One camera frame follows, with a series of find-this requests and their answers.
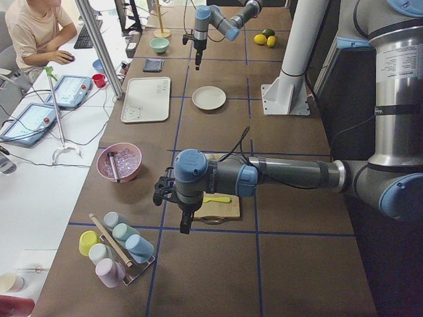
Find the beige t-shirt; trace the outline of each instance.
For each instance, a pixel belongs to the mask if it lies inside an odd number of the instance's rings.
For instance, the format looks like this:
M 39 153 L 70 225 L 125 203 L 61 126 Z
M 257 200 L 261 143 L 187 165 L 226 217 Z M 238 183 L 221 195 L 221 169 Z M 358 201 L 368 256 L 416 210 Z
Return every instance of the beige t-shirt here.
M 62 7 L 52 7 L 46 16 L 37 17 L 26 0 L 15 0 L 5 18 L 17 53 L 16 63 L 22 70 L 32 67 L 24 63 L 23 57 L 45 53 L 47 43 L 59 34 L 59 24 L 64 27 L 72 23 Z

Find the red object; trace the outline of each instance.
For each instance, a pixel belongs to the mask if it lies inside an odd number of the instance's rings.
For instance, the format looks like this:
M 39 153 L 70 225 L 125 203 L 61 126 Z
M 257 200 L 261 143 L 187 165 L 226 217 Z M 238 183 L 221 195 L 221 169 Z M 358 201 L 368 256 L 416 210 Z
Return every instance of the red object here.
M 104 74 L 93 75 L 93 81 L 98 88 L 103 88 L 106 86 L 106 76 L 104 76 Z
M 34 306 L 32 299 L 0 295 L 0 317 L 27 317 Z

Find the black keyboard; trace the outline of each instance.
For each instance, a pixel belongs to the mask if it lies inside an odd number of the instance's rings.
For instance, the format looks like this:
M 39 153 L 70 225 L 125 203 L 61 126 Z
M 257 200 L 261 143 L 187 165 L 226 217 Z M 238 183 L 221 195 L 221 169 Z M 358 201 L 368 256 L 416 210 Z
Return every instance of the black keyboard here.
M 103 21 L 96 20 L 95 22 L 97 23 L 97 27 L 100 30 L 101 25 L 103 24 Z M 84 24 L 78 35 L 77 42 L 75 43 L 73 48 L 78 50 L 79 48 L 92 48 L 92 47 L 93 47 L 93 41 L 91 41 L 91 38 L 88 34 L 87 26 Z

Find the white table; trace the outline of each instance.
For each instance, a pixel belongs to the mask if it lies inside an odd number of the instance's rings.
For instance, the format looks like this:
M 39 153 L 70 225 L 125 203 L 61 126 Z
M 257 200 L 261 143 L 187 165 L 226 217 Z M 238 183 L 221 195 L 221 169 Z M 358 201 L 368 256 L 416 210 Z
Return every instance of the white table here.
M 121 37 L 118 19 L 115 16 L 103 17 L 101 32 L 115 69 L 119 69 L 121 61 L 129 62 L 125 53 L 125 39 Z M 95 49 L 74 50 L 77 37 L 64 44 L 60 49 L 67 50 L 75 56 L 75 61 L 67 65 L 50 63 L 54 75 L 92 76 L 96 71 L 92 67 L 98 59 Z M 45 72 L 34 84 L 35 89 L 49 89 Z M 97 92 L 93 85 L 88 97 Z M 36 94 L 24 98 L 13 112 L 19 115 L 31 102 L 40 103 Z M 77 143 L 86 143 L 101 131 L 108 121 L 108 114 L 114 106 L 114 93 L 111 87 L 100 89 L 82 106 L 62 119 L 63 132 L 66 139 Z M 51 132 L 59 137 L 57 125 Z M 90 166 L 98 148 L 102 132 L 88 145 L 79 146 L 82 158 L 75 151 L 60 154 L 58 163 Z M 8 143 L 2 145 L 12 154 L 36 163 L 52 163 L 53 152 L 61 145 L 59 139 L 45 134 L 33 148 L 15 146 Z M 16 262 L 25 249 L 55 250 L 60 244 L 69 217 L 76 204 L 79 192 L 88 173 L 88 168 L 66 166 L 35 166 L 18 158 L 8 156 L 17 165 L 12 174 L 0 173 L 0 275 L 17 271 Z M 16 295 L 36 300 L 44 284 L 47 271 L 41 274 L 19 272 L 25 276 L 28 285 Z

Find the brown table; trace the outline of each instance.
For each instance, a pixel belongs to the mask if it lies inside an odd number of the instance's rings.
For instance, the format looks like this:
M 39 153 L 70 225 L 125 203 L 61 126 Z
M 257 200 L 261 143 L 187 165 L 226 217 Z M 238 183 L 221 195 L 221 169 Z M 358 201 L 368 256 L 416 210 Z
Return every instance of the brown table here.
M 223 8 L 231 16 L 239 8 Z M 178 232 L 181 212 L 152 202 L 153 185 L 183 149 L 227 152 L 244 128 L 244 150 L 254 155 L 328 160 L 329 147 L 315 107 L 311 115 L 265 116 L 260 85 L 278 76 L 289 36 L 289 11 L 265 8 L 233 43 L 208 41 L 200 71 L 190 43 L 182 45 L 183 8 L 166 9 L 172 30 L 163 71 L 143 73 L 154 29 L 142 36 L 128 79 L 168 76 L 171 110 L 165 122 L 124 124 L 123 100 L 116 102 L 97 156 L 116 142 L 136 144 L 143 166 L 135 180 L 115 184 L 92 165 L 33 317 L 62 316 L 376 316 L 367 279 L 342 196 L 330 191 L 261 185 L 242 199 L 242 219 L 210 226 L 194 222 Z M 186 25 L 193 26 L 188 8 Z M 272 49 L 253 37 L 273 28 Z M 217 31 L 210 36 L 220 39 Z M 201 86 L 227 94 L 223 107 L 205 112 L 191 101 Z M 88 218 L 109 211 L 127 215 L 155 245 L 157 260 L 132 284 L 106 288 L 94 266 L 78 252 L 79 235 L 95 230 Z

